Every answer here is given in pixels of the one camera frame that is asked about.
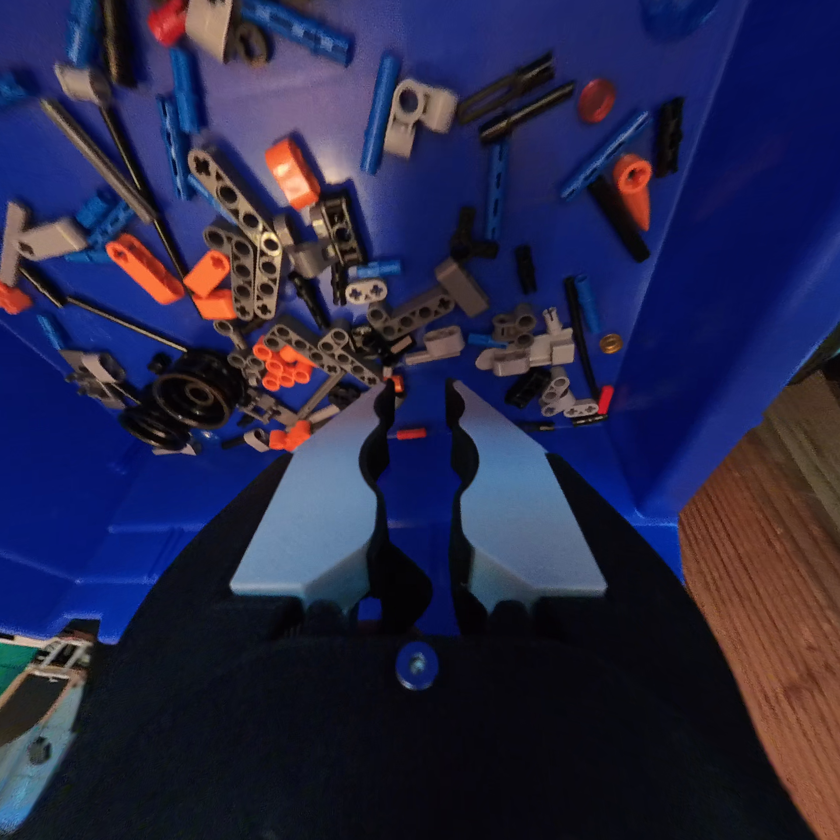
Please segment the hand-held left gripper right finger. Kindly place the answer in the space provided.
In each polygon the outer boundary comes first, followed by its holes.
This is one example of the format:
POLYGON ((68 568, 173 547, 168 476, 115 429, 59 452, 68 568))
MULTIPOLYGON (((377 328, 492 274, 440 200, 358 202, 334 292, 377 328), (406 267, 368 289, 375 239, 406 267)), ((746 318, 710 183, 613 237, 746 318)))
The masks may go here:
POLYGON ((544 447, 462 381, 446 382, 445 405, 459 480, 448 560, 458 620, 482 621, 503 602, 604 596, 544 447))

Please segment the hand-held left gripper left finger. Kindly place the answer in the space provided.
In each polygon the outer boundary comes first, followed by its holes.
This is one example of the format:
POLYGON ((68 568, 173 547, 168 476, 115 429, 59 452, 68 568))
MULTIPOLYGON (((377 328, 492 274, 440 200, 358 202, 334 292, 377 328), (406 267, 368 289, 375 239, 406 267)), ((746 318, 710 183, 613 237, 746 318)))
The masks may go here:
POLYGON ((391 383, 373 386, 295 450, 230 580, 234 595, 292 597, 305 608, 331 602, 348 613, 370 590, 377 496, 361 457, 380 428, 383 396, 393 398, 391 383))

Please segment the pile of plastic building pieces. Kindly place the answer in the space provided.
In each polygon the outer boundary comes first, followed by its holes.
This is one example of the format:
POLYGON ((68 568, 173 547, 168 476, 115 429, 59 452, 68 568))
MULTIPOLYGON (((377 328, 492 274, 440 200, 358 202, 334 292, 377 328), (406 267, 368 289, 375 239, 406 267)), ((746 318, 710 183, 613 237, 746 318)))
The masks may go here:
POLYGON ((382 169, 382 153, 397 154, 396 142, 418 128, 445 137, 454 121, 480 124, 480 140, 469 138, 462 162, 455 142, 435 157, 429 174, 415 169, 416 186, 388 186, 383 200, 370 201, 385 226, 404 218, 402 249, 430 253, 437 262, 446 247, 448 263, 496 258, 501 210, 488 195, 487 224, 474 233, 473 207, 460 208, 452 237, 446 201, 455 180, 478 165, 479 146, 495 157, 523 124, 557 109, 581 85, 580 122, 607 118, 614 102, 596 91, 596 79, 650 104, 653 93, 684 81, 695 31, 708 9, 693 2, 350 2, 350 20, 361 37, 363 56, 346 67, 355 43, 344 24, 298 12, 286 2, 162 2, 151 9, 151 36, 171 46, 172 90, 156 99, 162 141, 149 162, 154 177, 171 178, 173 198, 182 200, 165 216, 160 198, 135 170, 133 154, 151 138, 151 103, 131 106, 127 124, 107 112, 115 129, 112 148, 128 152, 131 167, 115 188, 100 171, 82 173, 70 142, 59 146, 58 130, 39 113, 37 83, 48 59, 56 58, 59 19, 68 24, 66 98, 111 107, 101 72, 105 54, 116 50, 112 82, 133 87, 135 74, 157 81, 153 67, 134 54, 140 33, 133 2, 2 2, 2 201, 47 199, 46 209, 70 209, 82 186, 98 180, 102 190, 83 215, 32 218, 26 203, 10 206, 2 232, 2 299, 10 319, 30 308, 18 288, 42 259, 66 259, 76 273, 104 271, 110 293, 124 308, 175 307, 175 320, 200 314, 213 319, 254 320, 269 327, 287 275, 298 299, 321 328, 316 276, 332 270, 335 304, 360 304, 353 283, 372 277, 382 287, 390 270, 370 270, 364 251, 364 222, 373 212, 354 204, 355 184, 343 177, 326 185, 323 168, 306 148, 301 130, 309 120, 323 129, 327 145, 359 146, 362 177, 382 169), (101 5, 109 6, 105 13, 101 5))

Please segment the blue plastic bin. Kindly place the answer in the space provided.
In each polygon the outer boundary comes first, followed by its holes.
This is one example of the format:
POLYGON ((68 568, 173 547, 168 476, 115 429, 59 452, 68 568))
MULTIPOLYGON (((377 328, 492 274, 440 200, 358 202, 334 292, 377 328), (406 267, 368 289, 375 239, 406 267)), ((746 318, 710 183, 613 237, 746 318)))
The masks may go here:
MULTIPOLYGON (((348 66, 266 30, 269 62, 222 64, 184 36, 204 132, 271 218, 289 216, 265 152, 292 136, 321 195, 352 195, 369 285, 396 312, 436 286, 459 212, 484 239, 495 113, 437 133, 409 158, 361 169, 383 55, 397 82, 460 102, 551 54, 554 78, 514 113, 574 82, 573 97, 513 130, 502 158, 494 259, 465 269, 489 300, 427 325, 491 334, 527 301, 570 318, 585 277, 586 330, 605 421, 565 417, 538 436, 638 525, 682 577, 676 515, 760 420, 838 321, 838 2, 284 2, 349 40, 348 66)), ((2 312, 2 635, 51 637, 91 619, 116 642, 202 526, 277 457, 247 445, 242 413, 194 433, 197 455, 158 455, 67 377, 58 352, 107 353, 138 396, 173 348, 72 304, 2 312)))

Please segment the black pulley wheel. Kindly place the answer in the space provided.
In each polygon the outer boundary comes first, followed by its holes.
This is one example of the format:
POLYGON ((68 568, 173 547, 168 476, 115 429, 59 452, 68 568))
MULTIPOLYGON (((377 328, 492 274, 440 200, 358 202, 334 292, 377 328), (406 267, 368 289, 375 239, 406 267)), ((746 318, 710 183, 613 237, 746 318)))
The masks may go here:
POLYGON ((124 409, 119 424, 139 441, 167 452, 180 451, 190 442, 188 427, 155 401, 124 409))
POLYGON ((246 383, 216 350, 189 350, 151 385, 157 405, 186 426, 214 430, 228 423, 246 396, 246 383))

